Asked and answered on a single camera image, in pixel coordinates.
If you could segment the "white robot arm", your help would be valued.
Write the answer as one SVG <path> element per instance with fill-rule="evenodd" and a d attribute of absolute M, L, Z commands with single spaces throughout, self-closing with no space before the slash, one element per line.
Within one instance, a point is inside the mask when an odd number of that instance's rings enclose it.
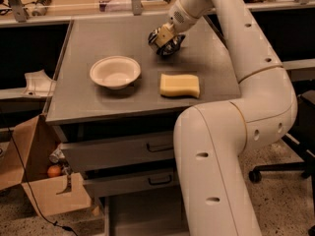
<path fill-rule="evenodd" d="M 177 0 L 154 43 L 163 46 L 208 10 L 219 18 L 240 97 L 178 117 L 174 154 L 190 236 L 262 236 L 238 156 L 293 125 L 297 100 L 283 64 L 243 0 Z"/>

